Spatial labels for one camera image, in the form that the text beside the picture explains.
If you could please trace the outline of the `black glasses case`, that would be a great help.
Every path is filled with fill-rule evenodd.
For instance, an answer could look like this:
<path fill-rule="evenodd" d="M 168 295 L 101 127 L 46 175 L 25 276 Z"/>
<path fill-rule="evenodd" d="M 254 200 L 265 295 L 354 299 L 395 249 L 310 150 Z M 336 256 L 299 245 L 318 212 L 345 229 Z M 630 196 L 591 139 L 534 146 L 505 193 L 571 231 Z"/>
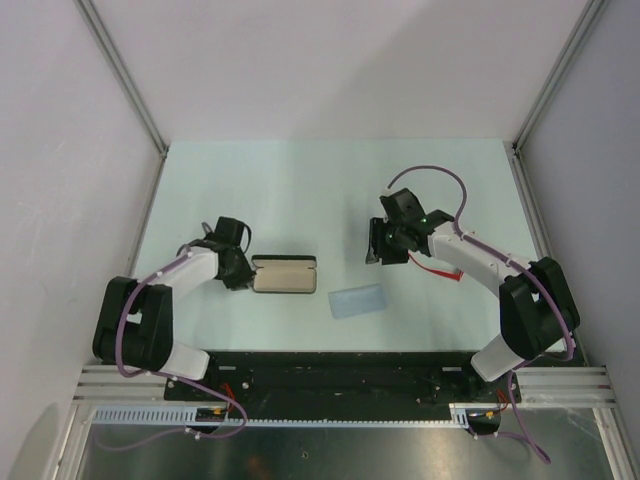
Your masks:
<path fill-rule="evenodd" d="M 253 255 L 252 289 L 261 294 L 313 294 L 317 259 L 311 255 Z"/>

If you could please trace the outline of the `blue cleaning cloth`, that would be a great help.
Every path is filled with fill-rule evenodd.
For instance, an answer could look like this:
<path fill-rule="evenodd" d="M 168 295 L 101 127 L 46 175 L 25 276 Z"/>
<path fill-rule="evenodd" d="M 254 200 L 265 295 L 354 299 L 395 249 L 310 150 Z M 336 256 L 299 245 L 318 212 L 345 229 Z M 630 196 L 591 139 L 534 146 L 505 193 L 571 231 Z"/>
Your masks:
<path fill-rule="evenodd" d="M 381 284 L 329 292 L 328 300 L 334 319 L 379 312 L 387 308 L 387 299 Z"/>

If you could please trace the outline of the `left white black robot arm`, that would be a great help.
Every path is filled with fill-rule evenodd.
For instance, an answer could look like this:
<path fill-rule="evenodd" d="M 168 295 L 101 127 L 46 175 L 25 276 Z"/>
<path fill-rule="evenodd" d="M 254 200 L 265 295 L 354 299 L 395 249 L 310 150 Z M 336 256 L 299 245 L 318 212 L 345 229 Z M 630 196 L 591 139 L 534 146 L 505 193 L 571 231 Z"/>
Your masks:
<path fill-rule="evenodd" d="M 210 281 L 246 289 L 254 270 L 246 257 L 252 230 L 245 222 L 221 216 L 202 229 L 203 237 L 181 245 L 175 259 L 147 277 L 108 282 L 92 352 L 126 378 L 147 372 L 184 378 L 191 393 L 207 400 L 219 392 L 221 376 L 209 368 L 208 353 L 174 338 L 175 304 Z"/>

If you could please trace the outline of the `red sunglasses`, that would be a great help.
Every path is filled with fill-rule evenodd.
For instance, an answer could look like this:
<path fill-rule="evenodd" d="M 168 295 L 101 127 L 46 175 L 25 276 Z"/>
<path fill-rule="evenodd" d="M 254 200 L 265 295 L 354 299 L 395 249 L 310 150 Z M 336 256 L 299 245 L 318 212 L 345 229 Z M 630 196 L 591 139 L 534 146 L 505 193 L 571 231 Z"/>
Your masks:
<path fill-rule="evenodd" d="M 411 251 L 408 252 L 408 258 L 413 265 L 417 266 L 418 268 L 420 268 L 421 270 L 429 274 L 438 276 L 440 278 L 452 280 L 454 282 L 460 282 L 464 277 L 464 272 L 458 268 L 453 268 L 452 270 L 445 270 L 442 268 L 435 268 L 433 266 L 428 266 L 423 262 L 421 262 L 419 259 L 417 259 L 416 256 Z"/>

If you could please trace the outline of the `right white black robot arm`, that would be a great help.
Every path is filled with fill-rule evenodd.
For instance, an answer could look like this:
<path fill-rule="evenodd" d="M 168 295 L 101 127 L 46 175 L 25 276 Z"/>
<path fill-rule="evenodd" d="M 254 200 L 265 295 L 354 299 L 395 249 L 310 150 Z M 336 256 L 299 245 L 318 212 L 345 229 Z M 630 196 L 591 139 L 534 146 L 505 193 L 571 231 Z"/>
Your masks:
<path fill-rule="evenodd" d="M 462 230 L 454 216 L 425 212 L 406 188 L 382 195 L 380 202 L 385 215 L 370 219 L 367 264 L 406 264 L 413 253 L 423 254 L 462 271 L 498 299 L 500 332 L 472 356 L 472 369 L 461 376 L 469 399 L 486 400 L 498 378 L 560 340 L 573 355 L 580 316 L 557 261 L 528 260 L 486 245 Z"/>

